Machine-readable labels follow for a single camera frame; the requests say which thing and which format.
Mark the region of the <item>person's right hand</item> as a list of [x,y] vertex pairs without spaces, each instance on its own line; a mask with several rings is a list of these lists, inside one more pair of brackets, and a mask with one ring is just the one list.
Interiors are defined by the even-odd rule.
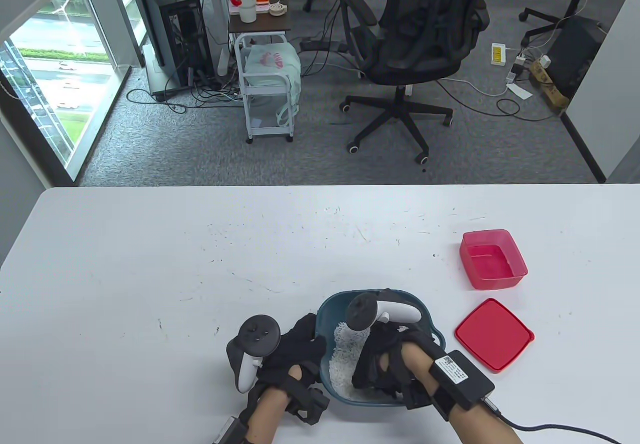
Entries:
[[445,353],[432,334],[418,325],[406,327],[401,331],[399,323],[375,323],[359,354],[351,381],[358,390],[379,390],[394,399],[401,395],[406,408],[413,410],[432,405],[432,399],[405,364],[403,344],[416,344],[431,358],[443,357]]

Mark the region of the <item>person's left hand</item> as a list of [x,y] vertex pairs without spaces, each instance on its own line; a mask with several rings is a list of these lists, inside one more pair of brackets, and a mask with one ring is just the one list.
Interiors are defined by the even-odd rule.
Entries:
[[315,336],[316,315],[307,314],[283,334],[274,353],[265,357],[257,381],[247,395],[247,407],[238,419],[249,425],[259,399],[268,389],[284,391],[289,397],[286,411],[300,421],[317,424],[329,406],[329,398],[313,386],[320,382],[320,364],[327,350],[326,339]]

